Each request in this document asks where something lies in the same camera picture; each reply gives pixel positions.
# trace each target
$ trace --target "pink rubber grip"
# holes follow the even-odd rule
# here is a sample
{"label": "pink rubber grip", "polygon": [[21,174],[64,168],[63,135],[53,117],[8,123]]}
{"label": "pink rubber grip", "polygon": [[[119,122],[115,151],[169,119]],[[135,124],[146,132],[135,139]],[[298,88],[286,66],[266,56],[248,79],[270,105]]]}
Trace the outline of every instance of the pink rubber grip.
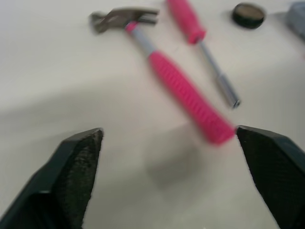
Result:
{"label": "pink rubber grip", "polygon": [[200,96],[185,74],[159,51],[149,56],[157,76],[193,117],[208,140],[221,144],[234,136],[234,128]]}
{"label": "pink rubber grip", "polygon": [[195,44],[203,40],[206,30],[200,25],[194,10],[187,0],[167,0],[168,7],[176,19],[187,41]]}

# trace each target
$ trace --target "hammer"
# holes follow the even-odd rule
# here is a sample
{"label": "hammer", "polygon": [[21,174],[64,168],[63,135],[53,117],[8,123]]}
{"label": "hammer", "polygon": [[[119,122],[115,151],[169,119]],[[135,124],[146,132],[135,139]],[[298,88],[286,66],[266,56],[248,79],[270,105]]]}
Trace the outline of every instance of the hammer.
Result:
{"label": "hammer", "polygon": [[152,23],[158,10],[121,8],[107,15],[94,12],[90,15],[93,29],[103,33],[110,28],[120,28],[133,36],[145,50],[148,62],[173,96],[180,102],[199,129],[214,144],[220,145],[234,136],[234,128],[216,112],[188,80],[186,74],[162,54],[138,28],[138,23]]}

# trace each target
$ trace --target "screwdriver shaft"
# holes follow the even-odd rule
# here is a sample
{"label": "screwdriver shaft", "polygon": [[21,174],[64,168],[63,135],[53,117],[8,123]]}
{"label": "screwdriver shaft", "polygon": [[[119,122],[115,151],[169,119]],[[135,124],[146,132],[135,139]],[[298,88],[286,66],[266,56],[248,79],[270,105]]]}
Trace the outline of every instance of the screwdriver shaft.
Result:
{"label": "screwdriver shaft", "polygon": [[204,42],[201,41],[198,43],[204,55],[208,59],[210,65],[213,67],[216,73],[217,82],[220,85],[226,99],[228,100],[228,103],[232,108],[237,108],[241,103],[241,101],[238,95],[236,94],[235,90],[231,86],[230,82],[228,81],[225,73],[220,69],[215,59],[213,58],[212,54],[210,53],[209,49],[205,46]]}

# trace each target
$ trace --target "white table surface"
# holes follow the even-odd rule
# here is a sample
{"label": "white table surface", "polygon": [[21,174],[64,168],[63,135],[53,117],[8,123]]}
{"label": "white table surface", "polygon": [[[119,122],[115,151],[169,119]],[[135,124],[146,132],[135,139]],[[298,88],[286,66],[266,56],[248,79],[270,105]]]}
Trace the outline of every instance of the white table surface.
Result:
{"label": "white table surface", "polygon": [[4,0],[0,3],[0,214],[59,142],[103,127],[85,229],[275,229],[238,140],[217,148],[156,80],[122,31],[93,35],[88,15],[161,9],[143,31],[232,123],[272,130],[305,148],[305,45],[280,23],[288,0],[256,0],[269,15],[245,31],[239,0],[192,0],[206,44],[240,94],[231,111],[199,50],[160,0]]}

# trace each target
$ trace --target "hammer head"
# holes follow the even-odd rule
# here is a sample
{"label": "hammer head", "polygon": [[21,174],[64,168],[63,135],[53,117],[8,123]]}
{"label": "hammer head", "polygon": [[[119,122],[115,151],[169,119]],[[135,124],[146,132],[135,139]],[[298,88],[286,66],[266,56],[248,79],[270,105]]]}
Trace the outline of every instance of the hammer head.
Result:
{"label": "hammer head", "polygon": [[131,21],[155,24],[158,13],[155,9],[119,8],[108,14],[93,12],[90,15],[90,23],[95,32],[103,33],[109,28],[124,29]]}

